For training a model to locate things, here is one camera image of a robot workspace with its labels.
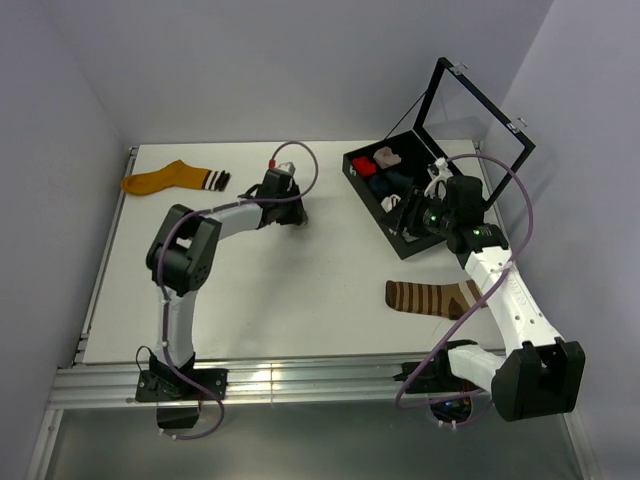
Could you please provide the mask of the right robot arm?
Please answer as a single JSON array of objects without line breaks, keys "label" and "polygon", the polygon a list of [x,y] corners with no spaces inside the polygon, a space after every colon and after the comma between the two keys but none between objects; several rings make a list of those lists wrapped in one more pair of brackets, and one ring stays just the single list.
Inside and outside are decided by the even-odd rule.
[{"label": "right robot arm", "polygon": [[[433,181],[424,192],[407,190],[382,219],[394,233],[438,236],[468,279],[456,284],[387,281],[392,309],[441,317],[452,326],[419,364],[406,364],[397,381],[396,403],[407,393],[440,393],[447,401],[487,392],[508,422],[574,410],[586,363],[576,341],[551,325],[529,293],[502,230],[485,220],[482,183],[453,176]],[[491,312],[505,353],[498,356],[456,333],[477,310]]]}]

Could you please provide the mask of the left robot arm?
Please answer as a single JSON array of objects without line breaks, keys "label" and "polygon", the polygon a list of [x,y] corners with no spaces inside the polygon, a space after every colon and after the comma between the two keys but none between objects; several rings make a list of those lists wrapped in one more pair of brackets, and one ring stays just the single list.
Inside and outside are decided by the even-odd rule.
[{"label": "left robot arm", "polygon": [[159,388],[183,399],[195,386],[193,321],[197,293],[208,280],[218,243],[273,223],[301,226],[308,220],[291,162],[269,168],[260,184],[236,202],[195,211],[175,204],[146,256],[161,301],[159,339],[149,370]]}]

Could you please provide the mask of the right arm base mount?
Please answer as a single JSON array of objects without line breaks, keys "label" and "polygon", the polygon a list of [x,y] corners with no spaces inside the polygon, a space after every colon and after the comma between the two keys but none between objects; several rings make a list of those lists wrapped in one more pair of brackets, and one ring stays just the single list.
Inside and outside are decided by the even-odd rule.
[{"label": "right arm base mount", "polygon": [[406,390],[407,394],[468,392],[478,389],[469,380],[456,377],[450,367],[448,353],[450,350],[466,346],[477,346],[472,340],[456,340],[445,344],[413,380]]}]

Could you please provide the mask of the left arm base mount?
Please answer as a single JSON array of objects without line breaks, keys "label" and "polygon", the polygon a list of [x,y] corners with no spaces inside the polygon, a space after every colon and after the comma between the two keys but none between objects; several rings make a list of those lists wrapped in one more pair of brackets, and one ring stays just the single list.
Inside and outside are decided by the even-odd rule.
[{"label": "left arm base mount", "polygon": [[136,403],[155,403],[156,423],[163,433],[182,435],[200,419],[205,400],[218,405],[226,395],[229,371],[224,368],[195,367],[195,356],[176,375],[147,346],[136,350],[139,370]]}]

